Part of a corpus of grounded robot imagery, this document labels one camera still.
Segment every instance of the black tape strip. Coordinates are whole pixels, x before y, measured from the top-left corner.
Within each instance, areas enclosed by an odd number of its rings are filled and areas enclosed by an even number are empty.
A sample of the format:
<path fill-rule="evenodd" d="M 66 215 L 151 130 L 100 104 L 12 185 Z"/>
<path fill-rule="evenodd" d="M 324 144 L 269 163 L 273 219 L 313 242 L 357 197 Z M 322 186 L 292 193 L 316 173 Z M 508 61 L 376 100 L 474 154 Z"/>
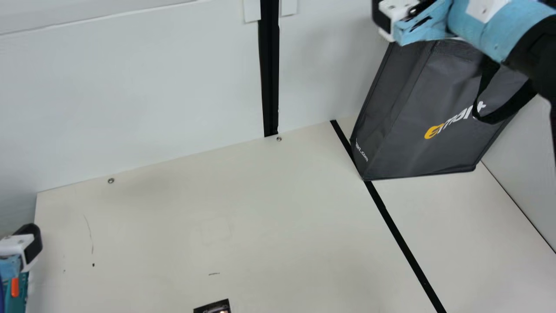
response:
<path fill-rule="evenodd" d="M 340 139 L 340 141 L 344 145 L 344 148 L 346 149 L 347 154 L 349 154 L 349 156 L 351 157 L 351 160 L 353 161 L 353 153 L 351 151 L 351 146 L 349 144 L 348 139 L 344 135 L 344 132 L 342 131 L 342 129 L 340 129 L 340 126 L 338 125 L 336 120 L 332 120 L 332 121 L 330 121 L 330 123 L 332 124 L 332 127 L 336 131 L 336 135 L 338 135 L 338 138 Z M 386 206 L 384 205 L 384 202 L 380 198 L 379 193 L 376 191 L 375 187 L 373 186 L 373 183 L 370 182 L 370 181 L 365 182 L 365 186 L 367 187 L 367 190 L 371 194 L 371 197 L 373 198 L 373 201 L 375 202 L 376 207 L 379 209 L 379 212 L 382 215 L 382 217 L 384 219 L 384 222 L 386 222 L 386 225 L 388 226 L 388 229 L 390 229 L 390 232 L 392 233 L 392 236 L 394 236 L 394 239 L 396 240 L 396 242 L 398 243 L 398 246 L 400 247 L 401 251 L 403 252 L 403 254 L 405 256 L 405 259 L 408 261 L 409 265 L 411 266 L 411 269 L 413 270 L 413 272 L 417 276 L 417 279 L 421 283 L 421 286 L 425 290 L 426 295 L 429 297 L 430 302 L 433 304 L 434 309 L 436 309 L 436 311 L 438 313 L 446 313 L 446 310 L 444 309 L 444 306 L 442 305 L 442 303 L 438 299 L 438 297 L 437 297 L 436 293 L 434 292 L 432 286 L 429 284 L 429 281 L 426 279 L 425 273 L 423 273 L 423 271 L 421 270 L 421 267 L 417 263 L 417 260 L 413 256 L 413 253 L 411 252 L 411 250 L 409 250 L 409 247 L 408 247 L 407 243 L 405 243 L 404 237 L 401 236 L 401 233 L 398 230 L 396 224 L 394 223 L 394 220 L 390 216 L 390 213 L 388 213 L 388 210 L 386 210 Z"/>
<path fill-rule="evenodd" d="M 261 1 L 259 61 L 262 120 L 265 137 L 278 134 L 278 72 L 280 61 L 279 0 Z"/>

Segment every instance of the orange part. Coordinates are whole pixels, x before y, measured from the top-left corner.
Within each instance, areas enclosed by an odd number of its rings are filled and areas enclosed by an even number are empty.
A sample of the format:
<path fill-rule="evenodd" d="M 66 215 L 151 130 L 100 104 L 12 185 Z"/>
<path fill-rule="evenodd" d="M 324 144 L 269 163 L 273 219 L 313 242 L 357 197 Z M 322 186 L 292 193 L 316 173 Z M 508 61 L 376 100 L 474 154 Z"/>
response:
<path fill-rule="evenodd" d="M 19 297 L 19 278 L 12 278 L 12 297 Z"/>

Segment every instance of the dark mark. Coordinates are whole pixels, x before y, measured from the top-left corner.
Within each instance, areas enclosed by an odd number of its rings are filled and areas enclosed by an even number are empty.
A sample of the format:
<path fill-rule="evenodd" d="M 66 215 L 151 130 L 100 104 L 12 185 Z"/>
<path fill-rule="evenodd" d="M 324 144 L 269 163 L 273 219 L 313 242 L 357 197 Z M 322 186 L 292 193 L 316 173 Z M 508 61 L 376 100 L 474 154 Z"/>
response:
<path fill-rule="evenodd" d="M 83 217 L 85 218 L 85 222 L 87 222 L 87 228 L 89 229 L 89 238 L 91 239 L 91 254 L 93 254 L 93 251 L 95 250 L 95 244 L 93 243 L 93 234 L 91 233 L 91 226 L 89 226 L 89 220 L 87 220 L 85 214 L 83 214 Z"/>

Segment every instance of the bag handle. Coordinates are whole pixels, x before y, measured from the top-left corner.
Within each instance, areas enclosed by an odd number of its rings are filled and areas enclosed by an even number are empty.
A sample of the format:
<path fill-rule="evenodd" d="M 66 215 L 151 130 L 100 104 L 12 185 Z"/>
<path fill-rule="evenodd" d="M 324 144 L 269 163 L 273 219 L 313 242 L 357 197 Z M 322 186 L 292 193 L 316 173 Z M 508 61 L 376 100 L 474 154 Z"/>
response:
<path fill-rule="evenodd" d="M 492 113 L 485 116 L 481 116 L 477 109 L 478 100 L 480 94 L 488 87 L 490 81 L 500 69 L 500 65 L 489 57 L 484 57 L 483 59 L 483 75 L 481 77 L 481 82 L 479 84 L 479 91 L 477 92 L 477 97 L 473 102 L 473 117 L 479 121 L 487 124 L 499 123 L 510 116 L 517 113 L 523 106 L 525 106 L 536 94 L 537 92 L 533 88 L 533 82 L 527 80 L 523 86 L 508 100 L 504 105 L 494 110 Z"/>

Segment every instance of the emart logo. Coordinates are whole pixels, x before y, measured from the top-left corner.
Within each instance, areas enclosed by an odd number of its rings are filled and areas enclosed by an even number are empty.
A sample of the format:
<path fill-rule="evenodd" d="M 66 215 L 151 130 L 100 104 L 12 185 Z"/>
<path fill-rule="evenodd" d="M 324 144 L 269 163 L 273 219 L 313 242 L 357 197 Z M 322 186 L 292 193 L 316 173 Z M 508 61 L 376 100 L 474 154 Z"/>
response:
<path fill-rule="evenodd" d="M 482 101 L 479 101 L 479 103 L 477 104 L 477 111 L 481 112 L 481 109 L 484 107 L 486 107 L 486 105 L 484 105 Z M 429 128 L 429 130 L 427 130 L 425 133 L 425 139 L 431 139 L 432 137 L 439 134 L 441 131 L 445 130 L 446 127 L 448 127 L 448 125 L 451 125 L 452 123 L 455 123 L 462 119 L 466 120 L 471 114 L 472 109 L 473 109 L 473 105 L 461 111 L 459 114 L 453 116 L 451 119 L 447 120 L 446 122 Z"/>

